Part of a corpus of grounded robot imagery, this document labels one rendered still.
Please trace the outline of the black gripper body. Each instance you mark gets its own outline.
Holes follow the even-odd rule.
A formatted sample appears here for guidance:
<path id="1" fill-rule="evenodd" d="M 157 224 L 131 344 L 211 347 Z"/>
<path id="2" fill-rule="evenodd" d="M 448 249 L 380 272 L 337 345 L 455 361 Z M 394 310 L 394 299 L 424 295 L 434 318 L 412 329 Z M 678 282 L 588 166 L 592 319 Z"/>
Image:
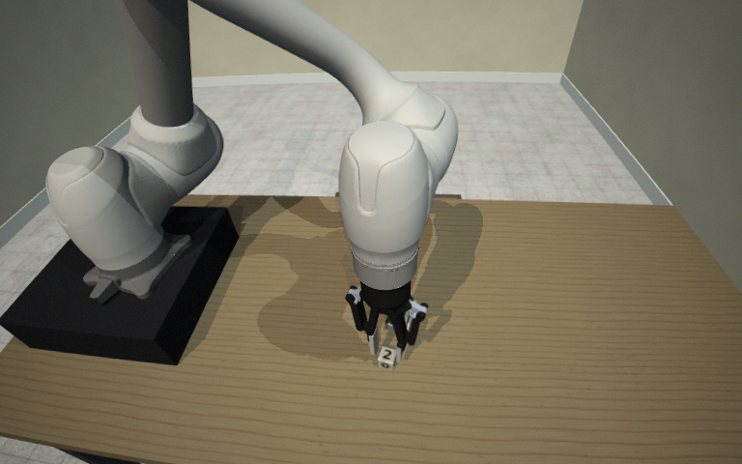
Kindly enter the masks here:
<path id="1" fill-rule="evenodd" d="M 360 286 L 361 291 L 359 292 L 359 296 L 363 300 L 365 299 L 364 301 L 370 308 L 371 305 L 377 307 L 379 309 L 378 313 L 380 314 L 387 315 L 386 309 L 395 307 L 398 316 L 412 308 L 409 301 L 414 301 L 411 296 L 411 282 L 407 283 L 403 287 L 388 291 L 370 288 L 362 282 L 360 282 Z"/>

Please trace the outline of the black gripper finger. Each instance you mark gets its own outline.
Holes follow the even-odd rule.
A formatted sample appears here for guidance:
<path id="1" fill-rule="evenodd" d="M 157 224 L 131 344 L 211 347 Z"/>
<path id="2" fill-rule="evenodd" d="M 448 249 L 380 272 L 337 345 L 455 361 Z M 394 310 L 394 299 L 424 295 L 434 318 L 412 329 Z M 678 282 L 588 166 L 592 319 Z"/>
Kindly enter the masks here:
<path id="1" fill-rule="evenodd" d="M 370 344 L 370 354 L 375 355 L 378 344 L 379 344 L 379 336 L 378 336 L 378 311 L 379 309 L 372 306 L 370 308 L 370 314 L 369 314 L 369 321 L 367 321 L 364 303 L 361 297 L 359 296 L 359 292 L 361 289 L 357 289 L 354 285 L 352 285 L 345 297 L 346 301 L 351 306 L 351 310 L 354 316 L 356 328 L 358 331 L 366 331 L 367 338 Z M 372 318 L 373 317 L 373 318 Z"/>
<path id="2" fill-rule="evenodd" d="M 399 363 L 401 362 L 401 359 L 404 353 L 402 351 L 405 351 L 405 348 L 407 345 L 406 342 L 408 342 L 410 345 L 415 344 L 419 323 L 421 323 L 425 319 L 426 312 L 428 309 L 428 304 L 426 303 L 417 304 L 411 300 L 409 301 L 412 305 L 411 311 L 412 311 L 412 318 L 413 318 L 411 330 L 409 332 L 407 330 L 404 313 L 401 315 L 398 315 L 397 317 L 395 308 L 386 310 L 389 316 L 390 323 L 392 323 L 393 325 L 396 338 L 397 338 L 396 361 Z M 403 348 L 403 349 L 400 349 L 400 348 Z"/>

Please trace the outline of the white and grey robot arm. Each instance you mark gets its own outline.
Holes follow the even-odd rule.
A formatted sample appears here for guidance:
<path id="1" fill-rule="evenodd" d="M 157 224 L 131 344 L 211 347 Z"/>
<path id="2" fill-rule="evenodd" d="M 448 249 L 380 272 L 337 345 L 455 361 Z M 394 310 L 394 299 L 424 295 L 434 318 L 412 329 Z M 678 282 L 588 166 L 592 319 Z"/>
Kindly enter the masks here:
<path id="1" fill-rule="evenodd" d="M 345 143 L 338 189 L 355 273 L 377 290 L 407 284 L 457 144 L 451 106 L 397 79 L 299 0 L 190 1 L 329 73 L 352 93 L 362 126 Z M 193 103 L 187 0 L 122 5 L 140 102 L 128 146 L 121 155 L 103 146 L 70 150 L 45 179 L 55 216 L 96 265 L 83 281 L 96 285 L 90 298 L 100 304 L 118 291 L 150 297 L 191 246 L 189 235 L 166 233 L 161 223 L 214 171 L 224 147 L 217 124 Z"/>

